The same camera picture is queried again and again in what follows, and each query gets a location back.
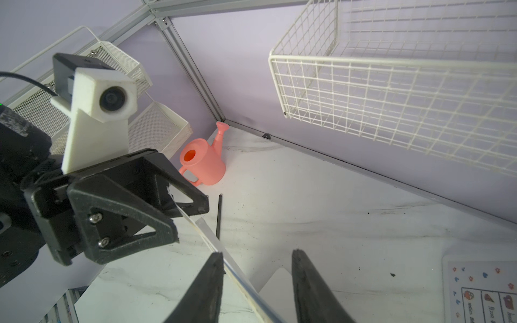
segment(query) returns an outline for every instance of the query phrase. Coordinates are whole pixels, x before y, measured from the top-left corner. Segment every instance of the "pink watering can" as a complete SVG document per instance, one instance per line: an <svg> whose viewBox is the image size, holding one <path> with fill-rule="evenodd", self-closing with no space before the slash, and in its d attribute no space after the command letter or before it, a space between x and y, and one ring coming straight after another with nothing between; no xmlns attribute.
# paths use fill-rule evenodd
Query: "pink watering can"
<svg viewBox="0 0 517 323"><path fill-rule="evenodd" d="M229 125L217 122L217 135L214 143L210 146L202 138L194 139L183 148L179 155L179 161L183 165L179 173L183 175L189 170L197 177L197 181L190 181L194 186L203 183L204 185L214 185L221 180L226 171L226 166L221 160L223 149L223 135L230 128Z"/></svg>

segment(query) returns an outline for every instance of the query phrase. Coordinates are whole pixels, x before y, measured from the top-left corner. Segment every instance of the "camera lens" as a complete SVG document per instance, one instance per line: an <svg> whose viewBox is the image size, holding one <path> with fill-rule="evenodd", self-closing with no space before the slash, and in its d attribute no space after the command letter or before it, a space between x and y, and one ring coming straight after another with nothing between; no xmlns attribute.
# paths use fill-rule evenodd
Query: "camera lens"
<svg viewBox="0 0 517 323"><path fill-rule="evenodd" d="M100 107L108 111L117 111L124 102L126 102L126 95L117 86L110 87L100 96Z"/></svg>

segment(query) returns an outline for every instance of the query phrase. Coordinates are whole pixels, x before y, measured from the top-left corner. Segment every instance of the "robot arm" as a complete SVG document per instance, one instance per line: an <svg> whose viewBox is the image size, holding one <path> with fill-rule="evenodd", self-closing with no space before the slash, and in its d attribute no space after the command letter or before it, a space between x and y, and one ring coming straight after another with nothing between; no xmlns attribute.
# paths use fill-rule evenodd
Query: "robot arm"
<svg viewBox="0 0 517 323"><path fill-rule="evenodd" d="M66 266L81 252L105 264L178 241L171 218L181 214L169 185L193 200L178 204L188 215L209 210L208 197L163 154L154 149L128 153L134 80L98 59L68 54L54 55L54 76L59 96L51 102L70 118L64 156L50 156L50 138L28 121L5 106L0 113L14 119L11 127L0 122L0 175L9 184L2 190L11 194L0 205L5 223L0 245L17 255L14 266L1 263L0 287L28 268L44 243ZM29 135L17 133L18 128ZM135 235L146 225L155 231Z"/></svg>

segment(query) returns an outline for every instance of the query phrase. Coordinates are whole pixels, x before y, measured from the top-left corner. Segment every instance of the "metal mesh basket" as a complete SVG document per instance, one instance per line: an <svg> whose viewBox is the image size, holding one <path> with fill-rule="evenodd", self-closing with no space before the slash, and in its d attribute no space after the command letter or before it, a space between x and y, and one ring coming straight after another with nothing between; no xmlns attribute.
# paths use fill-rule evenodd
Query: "metal mesh basket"
<svg viewBox="0 0 517 323"><path fill-rule="evenodd" d="M113 69L134 79L138 97L152 86L152 82L142 65L110 42L98 41L80 55L98 58ZM43 83L54 89L54 76L48 77ZM47 92L32 87L13 103L10 103L9 107L48 134L52 138L51 153L62 155L65 152L69 119L50 103L50 97Z"/></svg>
<svg viewBox="0 0 517 323"><path fill-rule="evenodd" d="M191 134L192 128L185 119L153 101L129 125L129 152L153 148L170 159Z"/></svg>
<svg viewBox="0 0 517 323"><path fill-rule="evenodd" d="M309 1L271 51L284 115L517 176L517 2Z"/></svg>

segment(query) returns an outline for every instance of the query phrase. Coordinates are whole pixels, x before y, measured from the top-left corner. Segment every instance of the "table surface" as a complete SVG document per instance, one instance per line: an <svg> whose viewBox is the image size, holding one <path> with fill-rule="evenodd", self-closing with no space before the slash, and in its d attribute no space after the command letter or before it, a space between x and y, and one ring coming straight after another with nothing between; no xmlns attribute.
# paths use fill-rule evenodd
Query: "table surface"
<svg viewBox="0 0 517 323"><path fill-rule="evenodd" d="M210 200L203 216L215 232L223 194L221 242L256 290L278 268L291 272L292 250L303 249L357 322L434 323L444 321L448 249L517 250L510 229L235 128L222 155L223 179L199 186ZM106 265L75 305L81 323L169 315L210 254L184 219L174 222L180 243ZM220 322L255 321L225 277Z"/></svg>

